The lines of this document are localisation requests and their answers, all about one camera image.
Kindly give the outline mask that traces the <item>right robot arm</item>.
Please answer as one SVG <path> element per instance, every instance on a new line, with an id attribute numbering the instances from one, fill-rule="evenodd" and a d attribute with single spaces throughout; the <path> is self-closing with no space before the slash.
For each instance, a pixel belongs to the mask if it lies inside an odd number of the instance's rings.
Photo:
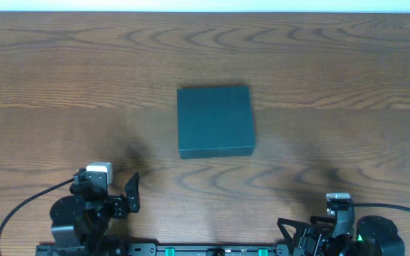
<path id="1" fill-rule="evenodd" d="M 273 252 L 278 256 L 405 256 L 404 241 L 390 219 L 368 215 L 354 229 L 353 218 L 312 216 L 308 223 L 280 218 L 283 235 Z"/>

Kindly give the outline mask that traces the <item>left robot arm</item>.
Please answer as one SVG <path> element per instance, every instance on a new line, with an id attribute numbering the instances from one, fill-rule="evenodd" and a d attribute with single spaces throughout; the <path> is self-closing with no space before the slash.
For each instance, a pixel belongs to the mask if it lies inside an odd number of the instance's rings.
<path id="1" fill-rule="evenodd" d="M 108 174 L 80 169 L 73 176 L 70 195 L 51 207 L 51 255 L 126 255 L 127 246 L 107 231 L 112 219 L 126 219 L 140 210 L 139 180 L 135 173 L 125 184 L 125 194 L 108 193 Z"/>

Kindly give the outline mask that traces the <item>black gift box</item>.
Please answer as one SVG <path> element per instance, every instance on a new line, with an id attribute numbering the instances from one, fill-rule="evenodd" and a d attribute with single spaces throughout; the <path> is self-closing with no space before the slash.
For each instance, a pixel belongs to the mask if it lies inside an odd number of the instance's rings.
<path id="1" fill-rule="evenodd" d="M 247 85 L 179 88 L 177 123 L 181 159 L 250 156 L 256 148 Z"/>

